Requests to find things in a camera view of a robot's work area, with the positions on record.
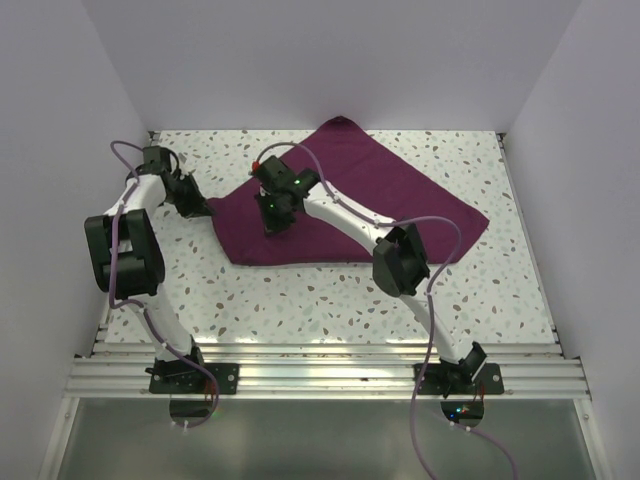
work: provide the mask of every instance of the purple cloth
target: purple cloth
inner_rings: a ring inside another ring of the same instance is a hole
[[[457,199],[400,157],[380,145],[351,120],[337,117],[326,122],[303,142],[318,157],[327,180],[367,208],[397,220],[440,215],[462,231],[458,261],[478,240],[489,220]],[[307,153],[292,148],[282,160],[294,171],[314,168]],[[213,227],[232,263],[286,265],[314,262],[370,262],[369,254],[332,226],[306,216],[275,236],[264,235],[253,196],[259,183],[249,179],[225,198],[211,198]],[[442,263],[451,253],[456,235],[447,225],[418,224],[430,263]]]

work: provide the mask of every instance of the white wall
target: white wall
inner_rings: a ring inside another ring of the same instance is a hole
[[[95,334],[83,221],[122,189],[114,137],[145,132],[80,0],[0,2],[2,478],[37,475],[73,354]]]
[[[507,136],[549,302],[620,479],[640,472],[640,2],[584,0]]]
[[[506,131],[579,0],[83,0],[145,125]]]

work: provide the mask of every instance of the speckled tabletop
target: speckled tabletop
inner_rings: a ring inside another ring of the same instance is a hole
[[[164,131],[159,144],[186,157],[206,197],[231,193],[251,160],[277,141],[311,132]],[[494,132],[370,131],[490,220],[476,245],[437,282],[438,315],[454,335],[482,343],[553,343],[548,313]],[[400,302],[380,292],[368,264],[232,265],[211,221],[186,220],[172,206],[152,219],[167,266],[166,288],[198,341],[251,343],[423,342],[427,334]],[[107,342],[146,342],[129,311],[112,312]]]

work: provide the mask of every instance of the folded cloth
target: folded cloth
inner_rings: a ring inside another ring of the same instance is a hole
[[[301,142],[318,157],[328,181],[358,203],[396,220],[439,215],[462,231],[458,261],[478,240],[489,220],[457,199],[400,157],[371,138],[351,120],[337,117]],[[301,148],[281,157],[296,172],[315,166]],[[238,265],[267,266],[314,262],[370,262],[369,254],[331,225],[297,214],[288,230],[266,237],[258,204],[256,179],[249,179],[224,198],[211,198],[213,227],[225,253]],[[421,222],[429,263],[450,255],[456,234],[449,225]]]

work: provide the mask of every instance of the wall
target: wall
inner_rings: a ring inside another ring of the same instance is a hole
[[[584,0],[507,136],[569,355],[618,478],[640,471],[640,3]]]
[[[83,0],[145,125],[506,131],[579,0]]]
[[[112,138],[145,131],[79,0],[0,2],[0,468],[34,478],[71,359],[102,294],[83,221],[125,171]]]

